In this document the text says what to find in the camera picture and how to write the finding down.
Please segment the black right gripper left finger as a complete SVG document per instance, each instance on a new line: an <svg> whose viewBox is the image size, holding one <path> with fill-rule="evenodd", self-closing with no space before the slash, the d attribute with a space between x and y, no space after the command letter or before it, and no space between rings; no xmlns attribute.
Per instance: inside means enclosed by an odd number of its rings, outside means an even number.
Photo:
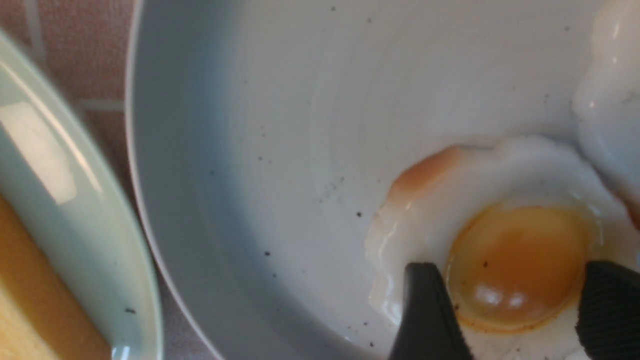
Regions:
<svg viewBox="0 0 640 360"><path fill-rule="evenodd" d="M404 271L403 313L389 360L472 360L441 272L435 264L409 263Z"/></svg>

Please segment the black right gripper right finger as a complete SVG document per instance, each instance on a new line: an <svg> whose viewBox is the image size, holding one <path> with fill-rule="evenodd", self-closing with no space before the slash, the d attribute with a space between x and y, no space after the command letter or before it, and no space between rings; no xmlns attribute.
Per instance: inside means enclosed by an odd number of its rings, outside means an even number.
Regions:
<svg viewBox="0 0 640 360"><path fill-rule="evenodd" d="M576 333L591 360L640 358L640 274L608 260L586 264Z"/></svg>

